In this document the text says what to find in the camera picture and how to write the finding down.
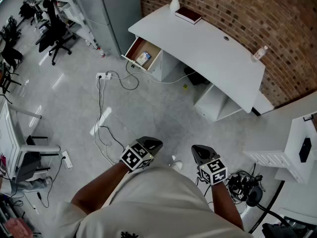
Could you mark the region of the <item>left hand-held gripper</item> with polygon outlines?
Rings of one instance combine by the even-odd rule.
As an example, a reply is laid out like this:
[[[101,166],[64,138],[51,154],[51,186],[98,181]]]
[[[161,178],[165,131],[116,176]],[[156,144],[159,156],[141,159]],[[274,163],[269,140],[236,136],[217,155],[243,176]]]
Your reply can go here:
[[[151,146],[148,151],[144,146]],[[143,169],[150,164],[163,142],[149,136],[143,136],[129,144],[120,156],[120,160],[131,170]]]

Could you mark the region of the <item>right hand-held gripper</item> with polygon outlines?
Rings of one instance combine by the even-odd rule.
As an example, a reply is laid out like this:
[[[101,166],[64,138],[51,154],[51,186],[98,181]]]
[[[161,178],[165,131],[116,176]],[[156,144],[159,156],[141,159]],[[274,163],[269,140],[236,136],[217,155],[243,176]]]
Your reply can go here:
[[[216,185],[228,178],[228,168],[216,151],[205,145],[193,145],[191,151],[198,165],[200,177],[210,185]]]

